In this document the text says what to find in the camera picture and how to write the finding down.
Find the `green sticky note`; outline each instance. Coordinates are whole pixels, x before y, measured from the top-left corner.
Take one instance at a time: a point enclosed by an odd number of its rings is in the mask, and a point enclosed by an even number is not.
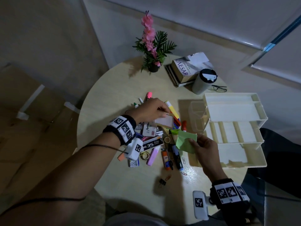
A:
[[[194,148],[188,141],[189,138],[192,138],[196,141],[197,135],[189,132],[179,131],[176,146],[182,151],[194,154]]]

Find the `glue stick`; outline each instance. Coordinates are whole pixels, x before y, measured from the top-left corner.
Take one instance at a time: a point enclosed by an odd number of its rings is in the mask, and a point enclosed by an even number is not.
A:
[[[170,170],[169,159],[167,155],[167,151],[162,151],[163,162],[166,170]]]

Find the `round wooden table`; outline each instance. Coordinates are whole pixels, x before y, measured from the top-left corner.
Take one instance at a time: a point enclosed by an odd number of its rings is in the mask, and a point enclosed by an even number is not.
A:
[[[169,64],[178,56],[170,55],[164,64]],[[175,87],[164,67],[156,73],[146,70],[140,72],[142,57],[137,57],[118,64],[107,71],[89,91],[78,120],[78,148],[88,144],[97,137],[110,120],[139,104],[138,98],[144,98],[151,91],[153,97],[169,101],[179,113],[180,119],[187,120],[187,131],[190,127],[188,106],[193,100],[201,100],[202,95],[191,91],[191,85]],[[216,85],[225,83],[220,77]],[[145,213],[161,217],[170,224],[192,224],[198,222],[194,217],[192,192],[202,190],[208,196],[211,182],[201,167],[192,166],[195,155],[183,152],[185,160],[183,175],[176,168],[173,171],[164,169],[162,156],[158,154],[153,165],[139,160],[140,166],[130,168],[127,160],[119,161],[116,152],[109,167],[96,184],[96,191],[105,201],[119,211]],[[235,182],[241,184],[246,168],[225,168],[225,173]],[[166,185],[159,187],[159,180],[171,178]],[[209,214],[217,212],[214,206],[208,207]]]

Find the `person's right hand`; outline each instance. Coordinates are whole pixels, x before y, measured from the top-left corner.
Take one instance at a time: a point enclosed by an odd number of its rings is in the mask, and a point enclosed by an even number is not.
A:
[[[219,149],[215,141],[198,134],[197,141],[189,139],[189,142],[194,147],[203,171],[211,182],[227,178],[219,161]]]

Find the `orange eraser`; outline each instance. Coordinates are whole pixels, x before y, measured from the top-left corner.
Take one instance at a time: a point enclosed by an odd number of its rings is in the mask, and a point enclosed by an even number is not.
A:
[[[124,156],[124,153],[122,152],[122,153],[120,154],[120,156],[118,156],[117,159],[118,159],[119,161],[122,161],[122,160],[126,159],[126,157]]]

